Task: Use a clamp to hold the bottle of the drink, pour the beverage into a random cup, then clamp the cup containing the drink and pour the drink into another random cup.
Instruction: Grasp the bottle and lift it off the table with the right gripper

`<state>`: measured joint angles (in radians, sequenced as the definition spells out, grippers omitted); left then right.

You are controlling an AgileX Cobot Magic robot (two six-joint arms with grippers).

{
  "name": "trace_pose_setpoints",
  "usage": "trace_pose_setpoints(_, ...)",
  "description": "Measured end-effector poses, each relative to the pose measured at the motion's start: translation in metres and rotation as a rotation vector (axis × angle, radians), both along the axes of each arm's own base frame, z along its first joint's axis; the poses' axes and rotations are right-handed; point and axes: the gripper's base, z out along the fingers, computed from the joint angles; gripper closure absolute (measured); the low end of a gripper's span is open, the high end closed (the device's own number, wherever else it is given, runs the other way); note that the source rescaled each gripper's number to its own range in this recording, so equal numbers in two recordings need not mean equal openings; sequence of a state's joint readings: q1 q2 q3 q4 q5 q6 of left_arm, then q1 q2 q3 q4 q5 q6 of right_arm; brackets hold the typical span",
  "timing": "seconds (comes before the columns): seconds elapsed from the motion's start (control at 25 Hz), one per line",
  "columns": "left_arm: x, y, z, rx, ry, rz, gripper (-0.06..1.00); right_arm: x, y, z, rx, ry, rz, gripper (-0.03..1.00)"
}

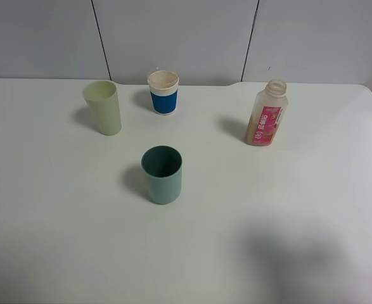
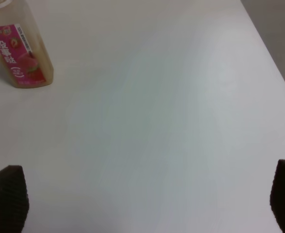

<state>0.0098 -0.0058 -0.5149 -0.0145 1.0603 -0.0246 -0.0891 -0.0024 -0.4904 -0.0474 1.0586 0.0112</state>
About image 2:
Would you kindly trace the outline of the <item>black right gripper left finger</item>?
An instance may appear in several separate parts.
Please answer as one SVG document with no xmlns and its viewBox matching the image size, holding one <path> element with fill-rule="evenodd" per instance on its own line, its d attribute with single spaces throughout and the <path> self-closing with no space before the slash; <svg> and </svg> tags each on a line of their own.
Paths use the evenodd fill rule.
<svg viewBox="0 0 285 233">
<path fill-rule="evenodd" d="M 23 168 L 0 170 L 0 233 L 22 232 L 30 208 Z"/>
</svg>

